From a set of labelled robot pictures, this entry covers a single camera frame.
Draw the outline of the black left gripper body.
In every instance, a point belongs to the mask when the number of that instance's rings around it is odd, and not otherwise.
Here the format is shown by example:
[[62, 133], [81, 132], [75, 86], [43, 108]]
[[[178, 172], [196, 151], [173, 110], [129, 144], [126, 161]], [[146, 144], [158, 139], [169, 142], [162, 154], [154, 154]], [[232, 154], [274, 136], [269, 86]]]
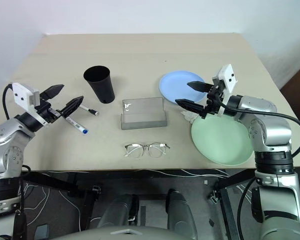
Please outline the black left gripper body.
[[62, 117], [61, 112], [53, 109], [51, 104], [44, 99], [40, 99], [40, 105], [37, 106], [37, 113], [47, 123], [54, 123], [56, 120]]

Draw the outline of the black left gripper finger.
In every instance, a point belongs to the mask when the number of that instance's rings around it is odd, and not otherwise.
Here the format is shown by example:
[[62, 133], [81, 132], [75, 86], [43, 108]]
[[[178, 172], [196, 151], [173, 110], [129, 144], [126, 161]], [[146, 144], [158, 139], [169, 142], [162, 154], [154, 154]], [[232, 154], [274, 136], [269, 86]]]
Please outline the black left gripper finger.
[[62, 117], [67, 118], [69, 117], [72, 113], [74, 113], [81, 105], [83, 102], [84, 97], [79, 96], [76, 98], [73, 98], [71, 101], [69, 101], [65, 107], [60, 111], [60, 114]]
[[43, 100], [53, 99], [55, 96], [57, 96], [60, 93], [63, 87], [64, 87], [63, 84], [52, 85], [40, 93], [40, 98]]

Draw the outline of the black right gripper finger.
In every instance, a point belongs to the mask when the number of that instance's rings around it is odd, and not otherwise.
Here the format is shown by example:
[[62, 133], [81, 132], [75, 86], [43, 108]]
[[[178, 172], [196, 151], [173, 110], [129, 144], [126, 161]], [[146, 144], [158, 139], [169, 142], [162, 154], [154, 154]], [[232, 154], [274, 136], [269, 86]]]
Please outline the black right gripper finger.
[[188, 99], [176, 99], [175, 102], [183, 109], [196, 114], [201, 114], [204, 111], [204, 107], [202, 105]]
[[191, 81], [188, 82], [187, 85], [191, 87], [193, 90], [201, 93], [208, 93], [212, 88], [211, 84], [202, 81]]

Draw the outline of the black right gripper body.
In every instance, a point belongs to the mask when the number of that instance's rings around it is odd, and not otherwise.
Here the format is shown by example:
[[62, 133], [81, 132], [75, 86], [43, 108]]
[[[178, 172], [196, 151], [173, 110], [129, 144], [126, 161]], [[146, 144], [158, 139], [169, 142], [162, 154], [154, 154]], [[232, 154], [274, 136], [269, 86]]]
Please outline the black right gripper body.
[[203, 92], [207, 93], [207, 101], [203, 112], [200, 114], [202, 119], [205, 119], [207, 114], [215, 115], [218, 113], [221, 104], [218, 102], [216, 96], [221, 97], [225, 88], [224, 84], [204, 84]]

